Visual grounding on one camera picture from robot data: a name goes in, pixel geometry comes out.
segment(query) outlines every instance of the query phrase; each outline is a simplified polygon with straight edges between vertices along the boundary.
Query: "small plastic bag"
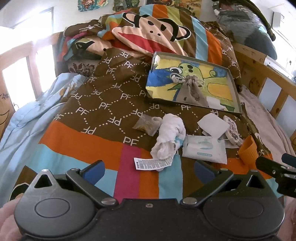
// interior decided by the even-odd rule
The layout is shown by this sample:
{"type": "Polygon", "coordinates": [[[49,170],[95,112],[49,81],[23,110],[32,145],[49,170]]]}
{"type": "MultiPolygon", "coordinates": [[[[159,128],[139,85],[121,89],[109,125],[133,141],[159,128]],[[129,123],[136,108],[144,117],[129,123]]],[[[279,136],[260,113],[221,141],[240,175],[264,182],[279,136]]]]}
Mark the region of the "small plastic bag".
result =
{"type": "Polygon", "coordinates": [[[133,129],[145,132],[150,136],[154,136],[161,125],[161,117],[151,117],[149,115],[142,114],[133,129]]]}

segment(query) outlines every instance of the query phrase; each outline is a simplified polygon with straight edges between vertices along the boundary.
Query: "pink stripe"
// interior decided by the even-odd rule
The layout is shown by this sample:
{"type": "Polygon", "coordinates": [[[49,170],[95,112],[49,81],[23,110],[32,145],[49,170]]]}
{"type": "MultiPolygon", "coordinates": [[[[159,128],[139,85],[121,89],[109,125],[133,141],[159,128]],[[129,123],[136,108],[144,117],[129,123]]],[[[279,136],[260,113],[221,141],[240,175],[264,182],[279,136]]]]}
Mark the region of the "pink stripe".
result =
{"type": "Polygon", "coordinates": [[[134,157],[141,158],[141,149],[124,144],[114,189],[114,198],[120,203],[123,198],[139,196],[140,171],[136,170],[134,157]]]}
{"type": "Polygon", "coordinates": [[[81,32],[79,34],[76,34],[75,36],[72,37],[72,39],[78,39],[78,38],[81,38],[85,35],[89,35],[89,33],[87,31],[84,31],[84,32],[81,32]]]}

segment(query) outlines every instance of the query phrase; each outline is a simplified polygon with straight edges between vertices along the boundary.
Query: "white paper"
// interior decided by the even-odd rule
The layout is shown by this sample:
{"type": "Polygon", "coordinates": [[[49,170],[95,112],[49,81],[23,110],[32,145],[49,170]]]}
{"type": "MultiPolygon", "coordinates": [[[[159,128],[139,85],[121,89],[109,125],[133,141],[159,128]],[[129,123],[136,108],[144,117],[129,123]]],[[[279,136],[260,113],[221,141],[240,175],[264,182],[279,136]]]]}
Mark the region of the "white paper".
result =
{"type": "Polygon", "coordinates": [[[206,137],[210,137],[211,135],[207,132],[205,132],[204,130],[202,131],[202,134],[205,135],[206,137]]]}
{"type": "Polygon", "coordinates": [[[230,149],[235,149],[235,148],[239,148],[238,145],[233,145],[229,140],[225,140],[225,148],[230,148],[230,149]]]}
{"type": "Polygon", "coordinates": [[[220,104],[220,100],[211,96],[207,96],[207,103],[209,107],[217,110],[227,110],[227,108],[220,104]]]}
{"type": "Polygon", "coordinates": [[[205,115],[197,123],[201,129],[212,137],[220,138],[229,128],[229,124],[213,113],[205,115]]]}
{"type": "Polygon", "coordinates": [[[134,161],[137,170],[151,171],[171,166],[173,163],[173,156],[170,156],[165,160],[142,159],[134,157],[134,161]]]}

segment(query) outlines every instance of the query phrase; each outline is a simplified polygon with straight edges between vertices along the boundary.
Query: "wooden bed rail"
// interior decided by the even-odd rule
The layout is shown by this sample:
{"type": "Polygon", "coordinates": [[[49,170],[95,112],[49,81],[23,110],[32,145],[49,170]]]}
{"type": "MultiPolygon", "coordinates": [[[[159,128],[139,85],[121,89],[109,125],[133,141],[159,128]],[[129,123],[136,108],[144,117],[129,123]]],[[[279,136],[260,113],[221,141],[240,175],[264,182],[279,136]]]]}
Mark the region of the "wooden bed rail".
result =
{"type": "MultiPolygon", "coordinates": [[[[278,65],[274,60],[259,51],[238,43],[234,43],[233,48],[241,70],[242,83],[254,95],[259,97],[267,78],[271,79],[281,88],[281,91],[270,110],[270,114],[274,118],[280,113],[288,96],[291,96],[296,101],[296,83],[270,66],[266,66],[266,64],[278,65]]],[[[296,130],[290,137],[290,140],[292,147],[296,152],[296,130]]]]}
{"type": "Polygon", "coordinates": [[[32,88],[37,98],[42,94],[42,89],[36,65],[36,53],[43,47],[55,45],[59,35],[60,33],[55,33],[44,39],[27,42],[0,55],[0,139],[10,118],[15,112],[14,106],[9,98],[2,71],[18,60],[26,58],[32,88]]]}

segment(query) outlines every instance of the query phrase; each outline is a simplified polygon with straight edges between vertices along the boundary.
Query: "crumpled white cloth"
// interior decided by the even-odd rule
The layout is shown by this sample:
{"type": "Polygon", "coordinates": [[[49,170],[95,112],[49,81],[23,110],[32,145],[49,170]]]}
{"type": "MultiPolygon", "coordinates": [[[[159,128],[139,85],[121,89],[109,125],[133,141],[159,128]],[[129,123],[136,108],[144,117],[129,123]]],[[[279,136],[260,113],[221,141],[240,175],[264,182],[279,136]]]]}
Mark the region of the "crumpled white cloth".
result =
{"type": "Polygon", "coordinates": [[[161,122],[156,144],[150,152],[152,158],[164,160],[174,156],[182,146],[185,136],[186,130],[182,119],[173,114],[166,114],[161,122]]]}

